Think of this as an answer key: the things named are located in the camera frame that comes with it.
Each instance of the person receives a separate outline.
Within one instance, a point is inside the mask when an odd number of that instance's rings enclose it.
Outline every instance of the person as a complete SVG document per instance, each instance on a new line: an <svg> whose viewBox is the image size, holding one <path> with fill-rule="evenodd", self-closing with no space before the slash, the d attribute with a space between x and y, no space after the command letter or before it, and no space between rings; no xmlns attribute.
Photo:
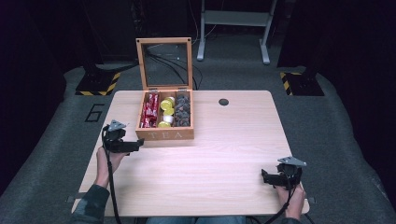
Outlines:
<svg viewBox="0 0 396 224"><path fill-rule="evenodd" d="M113 173L120 166L121 160L128 153L112 153L109 158L112 163ZM105 208L108 197L110 195L107 190L109 182L109 174L107 168L106 152L103 147L99 147L96 152L97 172L96 178L87 191L87 193L79 201L75 211L70 217L69 223L73 224L102 224L104 223ZM281 205L287 202L289 192L283 187L276 186L279 202ZM301 185L297 185L290 199L289 206L285 211L285 217L282 224L300 224L300 217L304 206L305 191ZM243 224L246 223L246 217L151 217L147 224Z"/></svg>

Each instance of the wooden tabletop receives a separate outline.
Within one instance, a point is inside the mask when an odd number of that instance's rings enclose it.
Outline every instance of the wooden tabletop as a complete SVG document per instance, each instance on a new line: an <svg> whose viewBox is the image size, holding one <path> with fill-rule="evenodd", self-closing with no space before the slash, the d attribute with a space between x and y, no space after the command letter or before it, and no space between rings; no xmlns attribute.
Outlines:
<svg viewBox="0 0 396 224"><path fill-rule="evenodd" d="M118 91L108 110L104 126L113 119L128 124L124 141L137 140L142 94ZM261 169L277 174L277 159L291 153L271 93L194 91L193 98L193 140L146 141L121 162L114 174L120 216L275 214L276 190L263 183ZM220 99L229 104L220 105ZM95 179L101 145L99 134L79 192ZM303 212L308 210L305 200ZM114 216L111 198L106 216Z"/></svg>

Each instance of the white metal stand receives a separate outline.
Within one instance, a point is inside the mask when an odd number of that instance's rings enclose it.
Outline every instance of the white metal stand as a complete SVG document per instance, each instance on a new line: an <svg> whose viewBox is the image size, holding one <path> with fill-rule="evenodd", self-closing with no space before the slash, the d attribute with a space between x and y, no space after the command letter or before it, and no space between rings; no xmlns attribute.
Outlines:
<svg viewBox="0 0 396 224"><path fill-rule="evenodd" d="M259 44L262 50L262 61L264 64L269 64L270 58L268 56L266 42L274 16L276 1L277 0L272 1L271 10L269 12L239 12L205 10L205 0L202 0L201 40L199 43L197 60L202 61L204 59L206 24L243 25L265 27L264 35L262 39L260 39Z"/></svg>

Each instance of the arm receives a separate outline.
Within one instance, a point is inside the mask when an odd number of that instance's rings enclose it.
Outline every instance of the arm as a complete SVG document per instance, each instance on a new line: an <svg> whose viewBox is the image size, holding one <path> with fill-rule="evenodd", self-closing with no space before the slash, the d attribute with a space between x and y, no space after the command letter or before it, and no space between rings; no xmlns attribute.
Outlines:
<svg viewBox="0 0 396 224"><path fill-rule="evenodd" d="M285 190L283 187L276 186L276 191L279 196L279 202L283 205L288 201L289 191ZM282 220L282 224L298 224L300 222L300 216L303 212L305 199L305 191L301 185L297 185L292 195L289 206L285 211L285 218Z"/></svg>
<svg viewBox="0 0 396 224"><path fill-rule="evenodd" d="M113 173L119 168L120 162L126 153L111 153L110 161ZM105 150L99 147L96 152L97 173L96 179L88 192L79 201L76 210L70 218L70 223L103 223L105 208L108 200L108 168Z"/></svg>

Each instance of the box lid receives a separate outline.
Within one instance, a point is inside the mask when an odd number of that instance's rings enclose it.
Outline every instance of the box lid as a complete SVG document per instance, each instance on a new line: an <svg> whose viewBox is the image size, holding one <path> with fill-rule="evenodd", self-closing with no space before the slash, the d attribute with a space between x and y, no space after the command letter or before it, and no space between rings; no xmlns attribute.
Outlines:
<svg viewBox="0 0 396 224"><path fill-rule="evenodd" d="M137 38L143 90L192 90L190 37Z"/></svg>

